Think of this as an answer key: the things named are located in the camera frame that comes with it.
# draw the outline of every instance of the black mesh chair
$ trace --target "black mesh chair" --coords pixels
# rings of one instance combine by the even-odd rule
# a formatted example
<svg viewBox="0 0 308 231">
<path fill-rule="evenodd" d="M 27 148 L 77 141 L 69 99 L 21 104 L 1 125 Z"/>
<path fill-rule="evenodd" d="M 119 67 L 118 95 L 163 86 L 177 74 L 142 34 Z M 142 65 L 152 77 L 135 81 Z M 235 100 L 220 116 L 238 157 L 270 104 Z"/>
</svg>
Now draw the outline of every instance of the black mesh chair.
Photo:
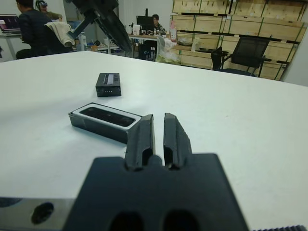
<svg viewBox="0 0 308 231">
<path fill-rule="evenodd" d="M 213 70 L 254 77 L 254 72 L 260 68 L 258 74 L 258 77 L 260 77 L 264 61 L 270 61 L 270 59 L 266 59 L 264 56 L 269 42 L 268 39 L 240 37 L 233 54 L 226 58 L 227 53 L 222 51 L 222 47 L 219 47 L 211 53 Z M 231 58 L 233 64 L 248 66 L 248 69 L 252 67 L 254 69 L 253 72 L 230 68 L 223 69 L 224 62 L 229 58 Z"/>
</svg>

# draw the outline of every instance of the small black box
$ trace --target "small black box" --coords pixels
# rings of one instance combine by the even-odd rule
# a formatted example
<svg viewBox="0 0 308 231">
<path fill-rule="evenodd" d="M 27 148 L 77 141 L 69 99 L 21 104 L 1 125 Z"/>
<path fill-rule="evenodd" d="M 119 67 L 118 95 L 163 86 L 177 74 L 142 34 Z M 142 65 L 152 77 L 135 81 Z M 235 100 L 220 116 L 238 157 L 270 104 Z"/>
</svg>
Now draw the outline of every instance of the small black box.
<svg viewBox="0 0 308 231">
<path fill-rule="evenodd" d="M 119 73 L 101 73 L 96 83 L 97 97 L 122 96 Z"/>
</svg>

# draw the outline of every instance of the white cloth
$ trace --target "white cloth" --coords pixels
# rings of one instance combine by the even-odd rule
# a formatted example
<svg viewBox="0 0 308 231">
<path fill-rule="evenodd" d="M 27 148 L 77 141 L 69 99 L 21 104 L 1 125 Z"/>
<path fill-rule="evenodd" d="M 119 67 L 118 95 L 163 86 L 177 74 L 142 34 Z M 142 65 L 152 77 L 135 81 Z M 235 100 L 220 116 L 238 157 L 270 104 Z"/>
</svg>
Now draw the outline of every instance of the white cloth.
<svg viewBox="0 0 308 231">
<path fill-rule="evenodd" d="M 72 47 L 75 45 L 75 41 L 67 34 L 69 31 L 72 31 L 72 28 L 69 24 L 65 22 L 52 22 L 47 23 L 46 26 L 51 29 L 58 40 L 65 46 L 65 47 Z"/>
</svg>

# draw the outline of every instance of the rectangular black object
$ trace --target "rectangular black object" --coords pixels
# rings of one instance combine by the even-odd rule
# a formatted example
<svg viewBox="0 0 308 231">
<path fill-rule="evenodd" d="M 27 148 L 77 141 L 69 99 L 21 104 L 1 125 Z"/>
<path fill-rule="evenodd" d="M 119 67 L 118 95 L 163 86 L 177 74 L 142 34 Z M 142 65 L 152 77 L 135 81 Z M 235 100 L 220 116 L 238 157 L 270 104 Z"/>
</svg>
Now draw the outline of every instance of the rectangular black object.
<svg viewBox="0 0 308 231">
<path fill-rule="evenodd" d="M 148 16 L 137 16 L 137 24 L 142 26 L 143 30 L 154 31 L 154 21 L 153 17 Z"/>
<path fill-rule="evenodd" d="M 102 73 L 96 83 L 97 97 L 122 96 L 119 73 Z"/>
<path fill-rule="evenodd" d="M 248 231 L 217 155 L 179 170 L 159 160 L 129 171 L 121 157 L 95 159 L 63 231 Z"/>
<path fill-rule="evenodd" d="M 128 132 L 141 116 L 90 103 L 69 113 L 71 123 L 78 127 L 110 139 L 127 143 Z"/>
</svg>

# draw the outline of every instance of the white wall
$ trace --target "white wall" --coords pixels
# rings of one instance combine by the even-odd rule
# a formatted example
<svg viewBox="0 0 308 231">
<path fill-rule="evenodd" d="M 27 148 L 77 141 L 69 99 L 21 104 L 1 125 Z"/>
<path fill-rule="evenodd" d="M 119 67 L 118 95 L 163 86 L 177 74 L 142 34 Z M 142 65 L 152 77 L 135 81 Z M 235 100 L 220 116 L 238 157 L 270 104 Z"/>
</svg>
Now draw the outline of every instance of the white wall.
<svg viewBox="0 0 308 231">
<path fill-rule="evenodd" d="M 170 15 L 173 0 L 119 0 L 119 14 L 121 22 L 128 28 L 131 23 L 137 23 L 137 15 L 145 15 L 149 9 L 149 16 L 159 15 L 159 23 L 166 29 L 170 28 Z"/>
<path fill-rule="evenodd" d="M 62 0 L 45 0 L 45 1 L 48 3 L 48 10 L 62 14 L 63 21 L 66 22 L 65 10 Z M 0 13 L 20 15 L 20 12 L 16 5 L 16 0 L 0 0 Z M 12 39 L 12 44 L 15 52 L 22 49 L 30 49 L 30 46 L 28 44 L 22 43 L 22 41 L 18 38 Z M 4 50 L 2 52 L 2 58 L 0 58 L 0 62 L 13 60 L 13 57 L 8 50 L 8 45 L 5 39 L 0 38 L 0 46 Z"/>
<path fill-rule="evenodd" d="M 303 22 L 308 22 L 308 10 L 305 11 Z M 294 83 L 308 87 L 307 75 L 307 54 L 308 54 L 308 30 L 306 31 L 303 40 L 298 46 L 294 58 L 284 74 L 283 81 L 287 83 Z"/>
</svg>

